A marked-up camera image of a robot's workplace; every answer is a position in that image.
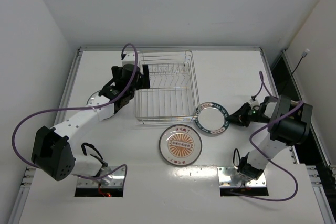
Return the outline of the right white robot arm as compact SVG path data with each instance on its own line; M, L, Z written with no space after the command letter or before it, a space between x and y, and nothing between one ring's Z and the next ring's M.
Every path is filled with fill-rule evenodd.
M249 127L251 122L267 125L268 134L259 145L242 157L237 173L243 183L257 180L268 163L282 150L302 144L308 137L313 106L297 103L287 96L274 98L266 96L262 103L244 103L236 112L229 115L228 122Z

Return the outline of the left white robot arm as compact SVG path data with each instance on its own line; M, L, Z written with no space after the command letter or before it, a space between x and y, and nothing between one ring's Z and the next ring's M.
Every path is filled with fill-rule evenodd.
M69 175L97 179L107 173L108 163L99 154L74 156L72 149L98 123L129 104L137 90L150 88L148 65L113 66L112 76L84 109L50 129L43 126L37 131L31 161L54 180Z

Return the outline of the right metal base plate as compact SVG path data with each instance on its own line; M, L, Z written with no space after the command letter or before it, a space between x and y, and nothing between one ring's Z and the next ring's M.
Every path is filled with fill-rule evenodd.
M267 187L265 174L262 174L257 180L253 179L248 182L243 182L235 166L217 166L217 173L220 189Z

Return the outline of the orange sunburst plate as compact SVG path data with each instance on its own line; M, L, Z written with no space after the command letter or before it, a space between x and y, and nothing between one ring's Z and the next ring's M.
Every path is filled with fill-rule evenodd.
M162 159L175 167L194 164L200 157L203 143L200 135L190 126L177 124L168 127L159 138Z

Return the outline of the metal base plate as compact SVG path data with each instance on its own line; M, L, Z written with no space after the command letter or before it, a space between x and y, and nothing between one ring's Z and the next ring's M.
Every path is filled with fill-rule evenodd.
M243 182L235 166L217 166L217 173L220 189L267 187L265 174L262 174L257 180L253 179L248 182Z
M121 189L124 184L126 171L127 168L125 165L120 167L116 166L104 167L100 176L108 174L107 177L94 180L78 178L76 188L92 189L100 185L102 188L107 189Z

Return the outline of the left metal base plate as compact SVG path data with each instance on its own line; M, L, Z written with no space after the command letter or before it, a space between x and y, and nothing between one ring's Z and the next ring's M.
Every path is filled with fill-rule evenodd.
M107 189L121 189L124 184L126 171L127 168L125 165L120 167L116 166L104 167L100 176L108 174L107 177L94 180L78 178L76 188L92 189L100 185L102 188Z

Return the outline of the green rimmed plate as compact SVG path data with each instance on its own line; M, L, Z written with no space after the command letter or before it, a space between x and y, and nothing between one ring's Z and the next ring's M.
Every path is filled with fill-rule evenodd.
M230 126L229 113L221 104L204 102L195 108L195 114L195 125L205 135L221 135Z

